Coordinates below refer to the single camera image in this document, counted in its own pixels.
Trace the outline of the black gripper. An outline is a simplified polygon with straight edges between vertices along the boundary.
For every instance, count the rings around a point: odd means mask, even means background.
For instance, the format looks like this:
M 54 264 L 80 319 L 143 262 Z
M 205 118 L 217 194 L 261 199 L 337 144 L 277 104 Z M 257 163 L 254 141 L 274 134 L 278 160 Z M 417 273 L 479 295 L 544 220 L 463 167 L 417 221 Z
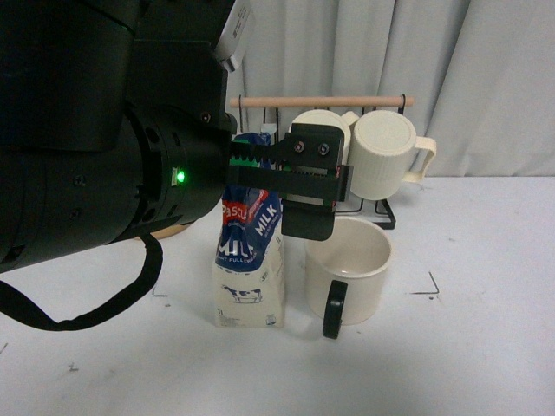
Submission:
M 293 123 L 284 138 L 272 146 L 233 141 L 231 157 L 269 162 L 278 169 L 231 164 L 226 183 L 258 189 L 344 201 L 349 193 L 349 167 L 343 161 L 344 134 L 339 127 Z M 323 169 L 322 173 L 301 172 L 292 166 Z M 284 199 L 282 233 L 313 241 L 328 239 L 334 229 L 335 207 Z

